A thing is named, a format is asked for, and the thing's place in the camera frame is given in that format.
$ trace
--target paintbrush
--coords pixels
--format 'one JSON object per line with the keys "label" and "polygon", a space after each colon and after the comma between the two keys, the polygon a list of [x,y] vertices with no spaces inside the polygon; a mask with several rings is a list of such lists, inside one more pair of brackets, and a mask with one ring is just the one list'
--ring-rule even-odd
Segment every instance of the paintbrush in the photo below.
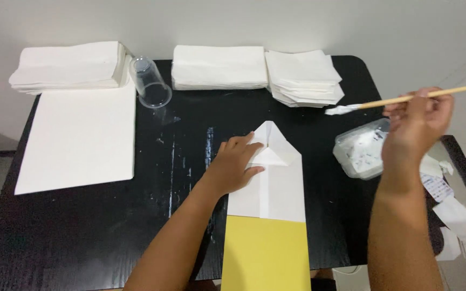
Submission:
{"label": "paintbrush", "polygon": [[[454,94],[454,93],[459,93],[459,92],[464,92],[464,91],[466,91],[466,86],[458,87],[454,89],[446,89],[446,90],[429,92],[427,97],[437,97],[441,95]],[[366,109],[366,108],[385,106],[389,104],[408,102],[409,100],[413,99],[413,97],[414,96],[412,95],[408,95],[408,96],[402,96],[402,97],[388,99],[388,100],[373,101],[373,102],[368,102],[368,103],[363,103],[363,104],[351,104],[351,105],[346,105],[346,106],[339,105],[338,107],[327,109],[325,111],[325,114],[326,115],[343,115],[345,113],[352,112],[352,111],[359,110],[359,109]]]}

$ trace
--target person's right hand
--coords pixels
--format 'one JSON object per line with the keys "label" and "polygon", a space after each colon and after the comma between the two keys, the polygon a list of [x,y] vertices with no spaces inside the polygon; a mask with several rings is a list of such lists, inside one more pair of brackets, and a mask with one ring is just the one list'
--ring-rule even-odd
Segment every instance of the person's right hand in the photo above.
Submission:
{"label": "person's right hand", "polygon": [[449,127],[454,108],[451,95],[427,98],[427,94],[441,88],[422,88],[409,102],[386,106],[383,115],[389,116],[391,128],[382,149],[384,170],[407,165],[419,167],[431,146]]}

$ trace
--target stack of napkins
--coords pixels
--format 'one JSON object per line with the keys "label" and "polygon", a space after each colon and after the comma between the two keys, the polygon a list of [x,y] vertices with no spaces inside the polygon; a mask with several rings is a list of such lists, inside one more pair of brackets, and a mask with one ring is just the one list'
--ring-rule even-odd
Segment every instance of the stack of napkins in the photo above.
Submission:
{"label": "stack of napkins", "polygon": [[322,50],[305,53],[266,52],[272,96],[289,107],[323,107],[344,96],[341,76]]}
{"label": "stack of napkins", "polygon": [[260,89],[267,87],[263,47],[176,46],[175,90]]}
{"label": "stack of napkins", "polygon": [[25,48],[9,83],[19,92],[111,89],[122,84],[125,47],[117,41],[73,47]]}

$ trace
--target clear plastic cup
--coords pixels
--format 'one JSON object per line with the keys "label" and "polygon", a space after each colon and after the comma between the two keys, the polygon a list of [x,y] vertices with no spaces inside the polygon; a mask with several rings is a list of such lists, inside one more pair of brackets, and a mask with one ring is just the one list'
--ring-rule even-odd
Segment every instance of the clear plastic cup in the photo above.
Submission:
{"label": "clear plastic cup", "polygon": [[145,56],[131,60],[129,73],[138,90],[139,102],[147,108],[160,108],[172,99],[172,89],[165,84],[156,63]]}

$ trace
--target plastic container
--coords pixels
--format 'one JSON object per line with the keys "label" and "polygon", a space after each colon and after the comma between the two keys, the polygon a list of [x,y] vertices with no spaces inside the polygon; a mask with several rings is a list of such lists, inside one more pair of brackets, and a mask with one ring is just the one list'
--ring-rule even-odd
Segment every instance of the plastic container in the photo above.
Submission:
{"label": "plastic container", "polygon": [[335,138],[333,155],[346,175],[369,180],[382,173],[381,151],[389,126],[389,119],[382,118]]}
{"label": "plastic container", "polygon": [[139,102],[147,108],[160,108],[172,99],[172,89],[165,84],[156,63],[145,56],[131,60],[129,73],[136,85]]}

